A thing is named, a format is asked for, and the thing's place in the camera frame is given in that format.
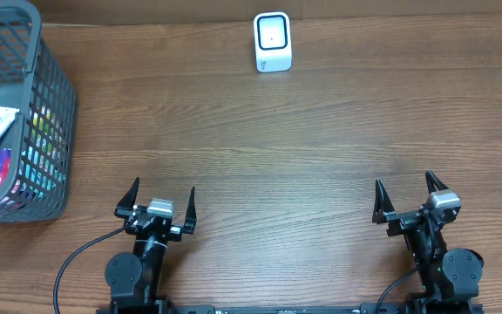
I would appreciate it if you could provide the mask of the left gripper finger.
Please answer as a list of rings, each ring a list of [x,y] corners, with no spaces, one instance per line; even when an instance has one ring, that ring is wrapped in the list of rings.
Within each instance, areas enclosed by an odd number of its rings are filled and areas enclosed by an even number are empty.
[[[116,209],[132,209],[135,205],[139,189],[139,177],[136,177],[130,189],[118,202]]]
[[[184,234],[189,234],[192,235],[195,231],[196,224],[197,224],[197,215],[196,215],[196,207],[195,207],[195,187],[192,187],[188,204],[187,204],[187,211],[185,215],[185,221],[183,225],[183,233]]]

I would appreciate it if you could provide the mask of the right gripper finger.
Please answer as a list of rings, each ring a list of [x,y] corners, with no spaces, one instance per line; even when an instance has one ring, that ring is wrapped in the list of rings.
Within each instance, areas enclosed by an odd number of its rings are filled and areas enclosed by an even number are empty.
[[[427,170],[424,175],[429,194],[448,189],[431,170]]]
[[[376,198],[372,214],[372,222],[386,223],[389,215],[394,215],[396,210],[381,180],[376,180]]]

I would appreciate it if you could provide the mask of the teal tissue pack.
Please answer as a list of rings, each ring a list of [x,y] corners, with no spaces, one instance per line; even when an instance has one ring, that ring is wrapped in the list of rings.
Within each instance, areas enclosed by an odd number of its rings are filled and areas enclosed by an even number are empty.
[[[59,169],[59,166],[53,164],[53,157],[60,157],[53,149],[51,154],[46,152],[38,152],[33,147],[29,147],[27,151],[22,152],[24,157],[21,160],[21,168],[19,173],[28,181],[33,183],[31,186],[28,182],[24,182],[21,191],[29,190],[37,198],[43,198],[46,192],[56,193],[59,190],[58,183],[64,185],[66,183],[66,174]]]

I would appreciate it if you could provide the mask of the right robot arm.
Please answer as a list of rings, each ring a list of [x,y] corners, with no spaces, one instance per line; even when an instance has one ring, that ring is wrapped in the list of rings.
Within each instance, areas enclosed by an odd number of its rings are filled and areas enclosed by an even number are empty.
[[[375,313],[481,313],[483,306],[472,299],[485,265],[473,249],[448,249],[443,226],[456,220],[461,198],[428,170],[424,174],[428,197],[418,209],[398,213],[381,180],[376,180],[372,221],[387,226],[387,236],[402,236],[414,267],[391,283],[377,299]],[[423,290],[407,295],[400,305],[385,298],[410,276],[418,274]]]

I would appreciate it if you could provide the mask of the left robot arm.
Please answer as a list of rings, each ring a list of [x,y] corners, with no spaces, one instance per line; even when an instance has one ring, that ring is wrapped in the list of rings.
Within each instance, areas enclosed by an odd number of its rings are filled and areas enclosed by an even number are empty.
[[[113,256],[105,267],[111,290],[106,313],[171,314],[178,310],[167,297],[158,295],[159,282],[169,242],[191,235],[197,224],[195,190],[190,192],[185,221],[173,223],[173,203],[152,198],[138,205],[139,179],[117,203],[114,215],[124,221],[124,231],[135,237],[132,251]]]

